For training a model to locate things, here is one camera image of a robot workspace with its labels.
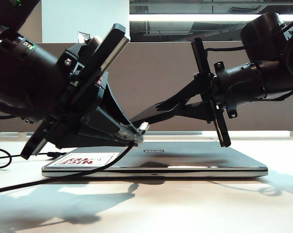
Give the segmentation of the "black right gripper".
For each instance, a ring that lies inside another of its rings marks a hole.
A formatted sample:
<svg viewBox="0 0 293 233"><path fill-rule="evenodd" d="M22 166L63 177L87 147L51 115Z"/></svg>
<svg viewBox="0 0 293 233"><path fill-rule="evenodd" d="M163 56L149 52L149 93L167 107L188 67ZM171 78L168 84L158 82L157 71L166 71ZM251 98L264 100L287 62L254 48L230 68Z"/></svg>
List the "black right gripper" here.
<svg viewBox="0 0 293 233"><path fill-rule="evenodd" d="M202 98L201 102L186 104L184 106L184 116L205 120L207 122L213 121L220 146L229 147L230 137L223 116L224 110L221 108L218 109L216 105L216 78L210 70L207 60L207 52L203 46L202 39L193 39L191 46L198 67L198 73L195 74L194 79L178 93L167 100L160 102L157 108L171 109L176 104L200 94Z"/></svg>

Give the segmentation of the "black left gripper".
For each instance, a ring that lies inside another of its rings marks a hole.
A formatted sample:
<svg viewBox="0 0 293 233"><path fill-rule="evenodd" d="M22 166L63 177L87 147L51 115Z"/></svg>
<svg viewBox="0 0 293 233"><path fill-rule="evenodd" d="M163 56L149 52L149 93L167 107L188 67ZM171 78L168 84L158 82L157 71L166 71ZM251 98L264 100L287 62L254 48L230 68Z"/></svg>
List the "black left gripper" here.
<svg viewBox="0 0 293 233"><path fill-rule="evenodd" d="M21 152L37 154L47 142L57 148L126 146L143 142L116 101L106 68L128 42L114 24L101 43L91 39L60 58L37 47L20 72L22 116L41 124Z"/></svg>

